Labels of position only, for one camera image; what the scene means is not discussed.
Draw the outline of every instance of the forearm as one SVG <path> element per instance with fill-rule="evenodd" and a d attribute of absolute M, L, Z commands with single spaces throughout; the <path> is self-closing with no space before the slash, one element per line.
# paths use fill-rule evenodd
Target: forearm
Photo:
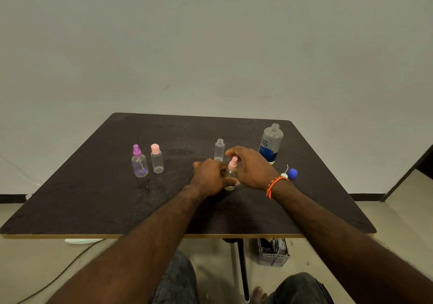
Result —
<path fill-rule="evenodd" d="M 74 275 L 48 303 L 146 303 L 203 196 L 188 185 Z"/>
<path fill-rule="evenodd" d="M 275 184 L 272 198 L 356 303 L 433 303 L 433 283 L 427 277 L 288 181 Z"/>

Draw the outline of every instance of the dark tabletop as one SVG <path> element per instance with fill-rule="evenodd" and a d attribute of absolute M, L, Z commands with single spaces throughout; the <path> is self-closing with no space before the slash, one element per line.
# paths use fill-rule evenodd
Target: dark tabletop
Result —
<path fill-rule="evenodd" d="M 1 227 L 21 236 L 110 237 L 127 233 L 174 197 L 191 179 L 192 163 L 213 158 L 223 138 L 226 149 L 258 150 L 263 130 L 273 122 L 284 132 L 274 167 L 299 172 L 295 185 L 306 195 L 364 233 L 376 229 L 300 132 L 287 120 L 114 113 Z M 138 143 L 149 174 L 134 176 L 133 144 Z M 150 145 L 158 143 L 165 170 L 155 174 Z M 265 192 L 243 185 L 207 198 L 186 236 L 301 236 Z"/>

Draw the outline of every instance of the pink cap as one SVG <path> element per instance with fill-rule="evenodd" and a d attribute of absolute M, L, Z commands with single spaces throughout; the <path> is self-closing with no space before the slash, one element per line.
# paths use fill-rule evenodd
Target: pink cap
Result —
<path fill-rule="evenodd" d="M 140 158 L 141 157 L 141 150 L 138 147 L 138 145 L 133 145 L 133 148 L 134 148 L 134 151 L 133 151 L 134 157 Z"/>
<path fill-rule="evenodd" d="M 159 145 L 157 145 L 156 143 L 154 143 L 153 145 L 151 145 L 150 148 L 152 148 L 152 153 L 153 154 L 159 154 L 161 152 L 160 149 L 159 149 Z"/>
<path fill-rule="evenodd" d="M 229 169 L 234 170 L 237 165 L 238 165 L 238 158 L 234 156 L 231 162 L 229 163 Z"/>

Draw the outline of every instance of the blue cap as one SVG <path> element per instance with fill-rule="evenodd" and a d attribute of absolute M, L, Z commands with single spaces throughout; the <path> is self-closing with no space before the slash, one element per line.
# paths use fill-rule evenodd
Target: blue cap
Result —
<path fill-rule="evenodd" d="M 295 170 L 294 168 L 291 168 L 289 170 L 289 174 L 288 174 L 289 178 L 291 178 L 292 180 L 295 180 L 296 176 L 297 176 L 297 170 Z"/>

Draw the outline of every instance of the orange bracelet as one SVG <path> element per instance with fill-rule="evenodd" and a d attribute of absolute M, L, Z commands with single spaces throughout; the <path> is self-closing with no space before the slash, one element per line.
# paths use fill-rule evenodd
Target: orange bracelet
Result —
<path fill-rule="evenodd" d="M 273 187 L 273 185 L 275 183 L 277 183 L 277 181 L 279 181 L 281 179 L 287 180 L 287 178 L 285 178 L 284 176 L 278 176 L 269 183 L 268 190 L 266 190 L 266 197 L 268 197 L 269 199 L 272 199 L 271 198 L 271 188 Z"/>

